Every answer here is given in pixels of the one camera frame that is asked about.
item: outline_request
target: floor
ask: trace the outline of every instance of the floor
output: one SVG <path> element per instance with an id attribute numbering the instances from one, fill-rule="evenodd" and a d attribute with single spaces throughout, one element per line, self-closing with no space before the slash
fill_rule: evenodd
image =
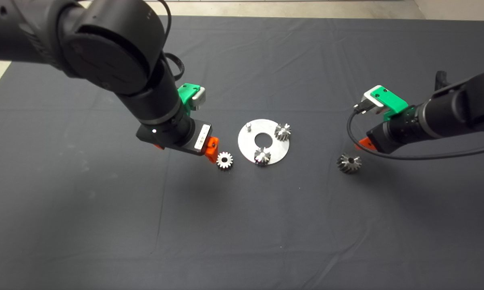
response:
<path id="1" fill-rule="evenodd" d="M 90 1 L 81 1 L 84 6 Z M 329 2 L 168 2 L 173 15 L 288 17 L 288 18 L 372 18 L 425 19 L 415 0 L 329 1 Z M 150 2 L 158 14 L 165 14 L 159 2 Z M 0 77 L 8 61 L 0 61 Z"/>

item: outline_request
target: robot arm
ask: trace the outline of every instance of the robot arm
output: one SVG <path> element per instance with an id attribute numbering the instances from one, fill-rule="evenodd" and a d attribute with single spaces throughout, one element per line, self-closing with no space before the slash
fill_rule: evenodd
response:
<path id="1" fill-rule="evenodd" d="M 137 137 L 203 155 L 211 124 L 190 118 L 168 67 L 166 35 L 143 0 L 0 0 L 0 60 L 50 64 L 115 93 Z"/>
<path id="2" fill-rule="evenodd" d="M 437 74 L 436 88 L 448 84 L 445 78 L 445 73 L 439 72 Z M 369 102 L 363 101 L 355 106 L 352 117 L 369 110 L 372 106 Z M 384 153 L 390 154 L 399 147 L 410 143 L 473 132 L 484 132 L 484 73 L 437 90 L 426 103 L 408 106 L 398 114 L 391 116 L 388 121 L 369 130 L 366 139 L 355 143 L 358 147 L 367 147 L 363 149 L 368 152 L 369 148 L 372 147 L 372 149 L 380 152 L 380 154 L 375 155 L 385 157 Z M 459 152 L 458 156 L 483 152 L 484 148 Z M 428 156 L 429 158 L 424 158 L 425 156 L 419 158 L 415 158 L 415 156 L 406 157 L 401 158 L 400 156 L 400 158 L 393 159 L 423 160 L 457 156 L 445 154 L 443 157 L 440 155 Z"/>

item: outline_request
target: silver gear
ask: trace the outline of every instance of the silver gear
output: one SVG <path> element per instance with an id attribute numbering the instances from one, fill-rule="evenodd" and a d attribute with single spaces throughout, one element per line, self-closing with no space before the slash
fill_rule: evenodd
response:
<path id="1" fill-rule="evenodd" d="M 278 124 L 276 126 L 276 130 L 274 131 L 274 135 L 279 141 L 288 140 L 291 134 L 292 134 L 292 131 L 290 130 L 290 125 L 288 124 L 285 124 L 285 125 Z"/>
<path id="2" fill-rule="evenodd" d="M 347 153 L 344 153 L 337 159 L 337 167 L 346 174 L 355 173 L 361 166 L 362 160 L 360 156 L 349 156 Z"/>
<path id="3" fill-rule="evenodd" d="M 254 152 L 254 162 L 257 165 L 265 166 L 269 163 L 271 159 L 270 152 L 265 152 L 265 147 L 258 148 L 256 152 Z"/>
<path id="4" fill-rule="evenodd" d="M 220 170 L 228 170 L 233 166 L 233 156 L 228 152 L 222 152 L 216 157 L 216 165 Z"/>

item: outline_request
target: cable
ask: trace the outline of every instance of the cable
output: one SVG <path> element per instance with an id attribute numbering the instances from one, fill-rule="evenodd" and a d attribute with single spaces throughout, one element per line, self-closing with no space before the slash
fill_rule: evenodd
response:
<path id="1" fill-rule="evenodd" d="M 172 27 L 172 13 L 170 12 L 170 7 L 168 7 L 168 4 L 165 2 L 165 0 L 158 0 L 158 1 L 161 2 L 161 4 L 163 4 L 163 6 L 165 7 L 166 15 L 167 15 L 165 43 L 163 44 L 165 45 L 166 40 L 168 39 L 168 35 L 170 34 L 170 28 Z M 165 56 L 165 64 L 170 71 L 172 71 L 172 69 L 168 64 L 167 58 L 173 61 L 174 64 L 176 64 L 176 66 L 179 68 L 179 73 L 174 75 L 174 81 L 179 81 L 179 79 L 181 79 L 181 77 L 183 77 L 183 74 L 185 73 L 185 64 L 183 64 L 183 62 L 179 59 L 179 57 L 175 56 L 172 53 L 165 53 L 164 56 Z"/>
<path id="2" fill-rule="evenodd" d="M 374 156 L 387 158 L 387 159 L 394 159 L 394 160 L 434 160 L 434 159 L 447 159 L 447 158 L 456 158 L 456 157 L 463 157 L 463 156 L 470 156 L 475 154 L 484 153 L 484 147 L 471 149 L 466 151 L 458 151 L 453 153 L 445 153 L 445 154 L 433 154 L 433 155 L 422 155 L 422 156 L 415 156 L 415 155 L 390 155 L 390 154 L 383 154 L 380 152 L 376 152 L 370 150 L 367 147 L 364 147 L 362 144 L 358 142 L 358 140 L 353 136 L 353 132 L 351 131 L 351 123 L 353 122 L 354 117 L 358 114 L 357 111 L 353 111 L 349 119 L 347 120 L 347 134 L 349 138 L 351 138 L 352 142 L 358 146 L 360 149 L 364 150 L 365 152 L 372 154 Z"/>
<path id="3" fill-rule="evenodd" d="M 167 15 L 167 20 L 166 20 L 166 31 L 165 31 L 165 44 L 166 44 L 166 39 L 168 39 L 168 35 L 170 34 L 170 27 L 172 27 L 172 13 L 170 13 L 170 8 L 168 7 L 168 4 L 165 2 L 165 0 L 158 0 L 163 4 L 166 10 L 166 15 Z"/>

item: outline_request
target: spur gear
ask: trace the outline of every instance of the spur gear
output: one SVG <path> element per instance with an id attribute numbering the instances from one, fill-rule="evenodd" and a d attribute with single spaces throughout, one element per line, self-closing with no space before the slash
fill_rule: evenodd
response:
<path id="1" fill-rule="evenodd" d="M 216 157 L 216 165 L 220 170 L 228 170 L 233 166 L 233 156 L 228 152 L 222 152 Z"/>
<path id="2" fill-rule="evenodd" d="M 285 141 L 288 140 L 290 135 L 292 134 L 292 131 L 290 130 L 290 125 L 285 124 L 278 124 L 276 126 L 276 130 L 274 131 L 274 135 L 279 141 Z"/>
<path id="3" fill-rule="evenodd" d="M 359 156 L 349 156 L 344 153 L 337 159 L 337 167 L 346 174 L 355 173 L 361 166 L 362 160 Z"/>
<path id="4" fill-rule="evenodd" d="M 265 150 L 266 148 L 262 147 L 262 148 L 258 148 L 256 152 L 254 152 L 254 162 L 257 165 L 265 166 L 269 163 L 271 159 L 271 154 L 270 152 L 265 152 Z"/>

